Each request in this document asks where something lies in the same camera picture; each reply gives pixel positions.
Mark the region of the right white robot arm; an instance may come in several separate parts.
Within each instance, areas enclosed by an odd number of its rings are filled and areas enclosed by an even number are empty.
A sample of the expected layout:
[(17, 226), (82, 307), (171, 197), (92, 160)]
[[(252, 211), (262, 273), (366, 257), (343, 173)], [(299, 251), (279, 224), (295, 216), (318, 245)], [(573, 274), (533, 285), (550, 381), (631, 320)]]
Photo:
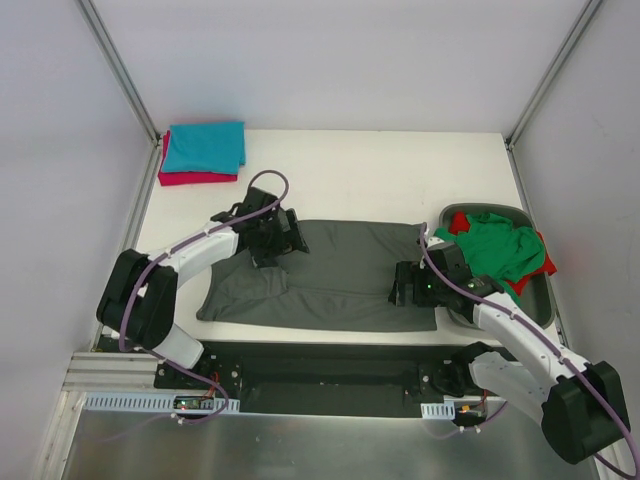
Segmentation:
[(401, 261), (389, 300), (396, 306), (445, 307), (500, 342), (507, 360), (476, 342), (434, 373), (433, 387), (452, 397), (477, 389), (502, 397), (537, 423), (564, 461), (577, 464), (610, 445), (633, 441), (618, 372), (551, 339), (498, 281), (475, 275), (461, 248), (431, 237), (419, 261)]

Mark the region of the grey t-shirt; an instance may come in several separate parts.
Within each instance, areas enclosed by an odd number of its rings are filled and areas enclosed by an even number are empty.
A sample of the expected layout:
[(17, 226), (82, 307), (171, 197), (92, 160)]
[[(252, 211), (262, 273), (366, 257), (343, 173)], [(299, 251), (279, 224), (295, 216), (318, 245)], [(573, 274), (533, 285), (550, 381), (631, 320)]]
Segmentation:
[(401, 261), (417, 261), (419, 228), (401, 223), (303, 220), (308, 252), (255, 266), (243, 251), (211, 267), (204, 322), (305, 330), (434, 331), (435, 311), (388, 300)]

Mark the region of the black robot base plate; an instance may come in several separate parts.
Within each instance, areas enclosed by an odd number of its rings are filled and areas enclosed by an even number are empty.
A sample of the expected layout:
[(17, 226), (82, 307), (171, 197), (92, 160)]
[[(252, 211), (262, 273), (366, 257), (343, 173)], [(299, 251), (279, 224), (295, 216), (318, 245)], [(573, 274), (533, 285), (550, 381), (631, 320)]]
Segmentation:
[(153, 385), (197, 391), (217, 381), (244, 413), (416, 418), (424, 403), (483, 399), (458, 346), (212, 342), (196, 378), (159, 365)]

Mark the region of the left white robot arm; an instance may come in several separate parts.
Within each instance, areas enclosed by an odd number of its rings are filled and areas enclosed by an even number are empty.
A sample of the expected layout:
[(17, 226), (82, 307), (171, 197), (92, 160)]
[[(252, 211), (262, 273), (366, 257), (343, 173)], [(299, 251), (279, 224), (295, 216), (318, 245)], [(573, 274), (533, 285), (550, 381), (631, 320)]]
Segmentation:
[(163, 249), (119, 254), (99, 301), (96, 317), (133, 344), (177, 364), (176, 375), (188, 388), (204, 387), (211, 365), (204, 345), (174, 320), (178, 290), (213, 264), (247, 252), (257, 268), (272, 267), (291, 252), (307, 253), (294, 209), (250, 187), (230, 210), (211, 217), (197, 232)]

